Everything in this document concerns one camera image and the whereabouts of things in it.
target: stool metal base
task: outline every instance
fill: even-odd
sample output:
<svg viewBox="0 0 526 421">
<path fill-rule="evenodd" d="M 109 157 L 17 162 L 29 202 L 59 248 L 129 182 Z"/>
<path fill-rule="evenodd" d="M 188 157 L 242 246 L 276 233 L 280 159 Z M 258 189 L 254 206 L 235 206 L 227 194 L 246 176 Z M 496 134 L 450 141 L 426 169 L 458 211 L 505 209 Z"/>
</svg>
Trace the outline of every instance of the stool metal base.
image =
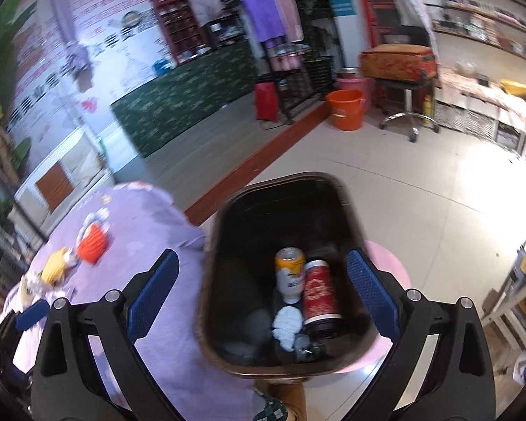
<svg viewBox="0 0 526 421">
<path fill-rule="evenodd" d="M 407 89 L 405 90 L 405 112 L 399 112 L 397 114 L 390 115 L 389 117 L 386 117 L 382 122 L 380 122 L 380 129 L 384 129 L 386 125 L 391 122 L 392 120 L 395 120 L 400 117 L 408 116 L 411 121 L 411 134 L 409 135 L 409 140 L 411 142 L 416 142 L 417 137 L 419 136 L 419 126 L 417 124 L 417 118 L 422 118 L 425 120 L 428 120 L 432 123 L 432 130 L 435 133 L 440 132 L 440 126 L 438 123 L 436 123 L 436 120 L 423 114 L 418 114 L 416 112 L 413 112 L 412 110 L 412 98 L 411 98 L 411 90 Z"/>
</svg>

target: rolling stool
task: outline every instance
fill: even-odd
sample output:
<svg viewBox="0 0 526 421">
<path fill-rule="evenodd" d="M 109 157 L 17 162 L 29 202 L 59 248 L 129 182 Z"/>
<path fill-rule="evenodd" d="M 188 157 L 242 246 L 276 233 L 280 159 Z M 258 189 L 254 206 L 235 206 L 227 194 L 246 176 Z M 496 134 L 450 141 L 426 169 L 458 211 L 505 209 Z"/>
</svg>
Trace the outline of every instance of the rolling stool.
<svg viewBox="0 0 526 421">
<path fill-rule="evenodd" d="M 386 125 L 391 122 L 392 120 L 395 120 L 397 118 L 403 117 L 403 116 L 409 116 L 411 120 L 411 134 L 409 135 L 409 140 L 411 142 L 416 142 L 417 137 L 419 136 L 419 127 L 417 125 L 417 121 L 415 120 L 415 117 L 427 119 L 430 122 L 432 122 L 432 130 L 435 133 L 440 132 L 440 126 L 438 123 L 436 123 L 435 119 L 423 115 L 423 114 L 417 114 L 416 112 L 413 112 L 413 98 L 412 98 L 412 91 L 417 90 L 421 87 L 424 87 L 425 83 L 412 83 L 412 82 L 403 82 L 403 81 L 389 81 L 386 79 L 376 79 L 376 84 L 382 85 L 384 87 L 390 87 L 390 88 L 398 88 L 398 89 L 404 89 L 405 91 L 405 112 L 399 112 L 397 114 L 390 115 L 389 117 L 386 117 L 382 122 L 380 122 L 380 129 L 384 129 Z"/>
</svg>

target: orange knitted toy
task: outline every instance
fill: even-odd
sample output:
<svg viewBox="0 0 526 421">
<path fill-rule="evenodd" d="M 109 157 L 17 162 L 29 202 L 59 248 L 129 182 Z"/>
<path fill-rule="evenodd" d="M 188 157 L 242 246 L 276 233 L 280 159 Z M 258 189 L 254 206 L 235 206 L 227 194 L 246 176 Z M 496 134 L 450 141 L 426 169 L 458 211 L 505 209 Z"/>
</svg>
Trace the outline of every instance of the orange knitted toy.
<svg viewBox="0 0 526 421">
<path fill-rule="evenodd" d="M 107 234 L 98 226 L 92 223 L 86 229 L 82 240 L 76 248 L 78 258 L 87 263 L 95 264 L 107 250 Z"/>
</svg>

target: orange bucket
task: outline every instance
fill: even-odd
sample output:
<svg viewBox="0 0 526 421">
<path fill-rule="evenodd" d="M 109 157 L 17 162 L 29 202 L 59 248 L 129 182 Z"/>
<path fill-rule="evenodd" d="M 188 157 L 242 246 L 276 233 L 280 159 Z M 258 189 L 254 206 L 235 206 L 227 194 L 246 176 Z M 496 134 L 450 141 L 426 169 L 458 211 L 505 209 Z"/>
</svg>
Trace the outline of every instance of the orange bucket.
<svg viewBox="0 0 526 421">
<path fill-rule="evenodd" d="M 353 131 L 362 126 L 366 99 L 359 90 L 337 90 L 327 95 L 331 104 L 333 125 L 343 131 Z"/>
</svg>

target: counter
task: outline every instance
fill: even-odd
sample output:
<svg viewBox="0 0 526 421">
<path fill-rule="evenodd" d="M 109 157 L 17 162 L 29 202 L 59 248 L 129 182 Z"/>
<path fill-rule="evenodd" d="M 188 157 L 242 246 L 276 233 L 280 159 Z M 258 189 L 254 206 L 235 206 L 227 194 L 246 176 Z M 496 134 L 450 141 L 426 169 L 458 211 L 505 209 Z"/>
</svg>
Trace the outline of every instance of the counter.
<svg viewBox="0 0 526 421">
<path fill-rule="evenodd" d="M 222 47 L 141 85 L 111 105 L 142 156 L 254 89 L 247 40 Z"/>
</svg>

